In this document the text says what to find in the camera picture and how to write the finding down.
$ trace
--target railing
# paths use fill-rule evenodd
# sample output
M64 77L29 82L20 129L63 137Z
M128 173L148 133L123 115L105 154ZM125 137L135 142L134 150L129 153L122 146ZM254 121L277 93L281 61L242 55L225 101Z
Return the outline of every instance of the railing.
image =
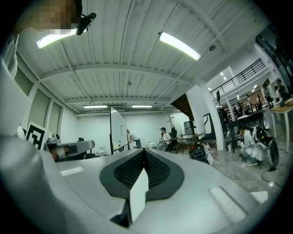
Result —
M232 79L226 81L224 84L220 85L219 87L212 90L211 96L212 98L217 97L217 91L220 92L220 95L227 93L230 89L238 86L240 83L245 82L249 77L256 74L258 71L263 69L265 65L261 61L261 59L258 59L256 62L254 62L252 65L250 65L248 68L240 72L237 76L233 77Z

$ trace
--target ceiling light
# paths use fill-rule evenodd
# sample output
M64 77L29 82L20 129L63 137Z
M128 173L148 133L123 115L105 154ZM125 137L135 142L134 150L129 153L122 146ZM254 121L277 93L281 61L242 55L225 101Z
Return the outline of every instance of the ceiling light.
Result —
M55 42L58 41L60 39L63 39L65 37L69 37L72 35L76 35L76 29L71 29L69 32L65 33L65 34L49 34L45 37L43 37L41 40L37 41L37 46L39 49Z
M152 108L151 105L132 105L132 108Z
M184 42L178 40L177 38L175 38L165 32L161 33L159 40L161 42L165 42L171 46L174 46L175 48L188 54L189 56L191 56L195 60L198 60L201 57L201 55L199 53L197 53L193 48L191 48L190 46L188 46Z
M89 109L89 108L107 108L106 105L98 105L98 106L83 106L83 108Z

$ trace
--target table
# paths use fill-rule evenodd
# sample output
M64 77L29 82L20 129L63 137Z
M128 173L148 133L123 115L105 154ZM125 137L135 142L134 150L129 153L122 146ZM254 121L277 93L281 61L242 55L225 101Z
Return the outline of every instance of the table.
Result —
M289 140L290 140L290 127L289 127L289 118L288 113L293 110L293 101L287 101L286 106L280 107L277 106L275 108L270 109L271 118L273 120L273 127L274 127L274 138L276 138L276 122L274 113L284 114L285 116L285 124L286 124L286 152L289 151Z
M237 127L241 122L244 122L244 123L249 123L249 122L255 122L257 120L259 120L260 122L260 125L265 128L265 125L264 125L264 114L263 114L263 111L258 111L258 112L255 112L251 115L248 115L247 117L245 118L241 118L241 119L237 119L235 121L230 121L228 123L228 127L230 128L231 130L231 137L232 137L232 149L233 149L233 153L235 152L235 142L238 141L239 139L238 138L235 138L235 132L234 132L234 127Z
M184 136L179 136L179 137L174 137L171 138L171 141L177 140L178 145L183 144L183 140L190 140L190 142L193 144L196 142L199 136L201 136L202 133L200 134L192 134L192 135L184 135Z

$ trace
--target black mesh vent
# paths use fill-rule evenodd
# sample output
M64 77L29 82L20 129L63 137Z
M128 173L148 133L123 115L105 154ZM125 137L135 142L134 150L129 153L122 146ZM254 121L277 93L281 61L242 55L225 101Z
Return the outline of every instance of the black mesh vent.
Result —
M144 168L148 177L148 188L152 189L153 187L163 183L168 178L170 175L170 168L150 153L145 152L145 155L146 160Z
M143 169L143 155L144 152L142 151L114 170L116 179L130 189L135 184Z

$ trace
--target concrete floor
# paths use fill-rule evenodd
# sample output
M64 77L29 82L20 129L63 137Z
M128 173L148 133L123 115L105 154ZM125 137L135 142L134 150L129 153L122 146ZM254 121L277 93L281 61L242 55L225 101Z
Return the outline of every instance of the concrete floor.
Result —
M286 147L286 135L285 135L285 122L284 116L277 114L276 128L277 128L277 145L279 149L285 149ZM273 127L271 115L268 110L265 110L264 122L266 128L269 128L268 132L273 135ZM291 172L293 164L293 137L290 138L289 152L286 153L284 150L279 150L279 163L277 169L272 172L265 172L263 174L264 179L268 181L275 181L280 186L283 186L286 177ZM188 150L178 152L178 155L188 157ZM261 174L263 171L270 168L268 158L261 161L257 166L246 166L245 160L240 156L240 146L235 149L235 153L229 153L226 150L218 151L218 155L214 161L214 168L222 172L224 175L235 181L237 184L242 186L248 192L256 191L267 191L269 196L274 193L280 192L278 185L266 182L262 180Z

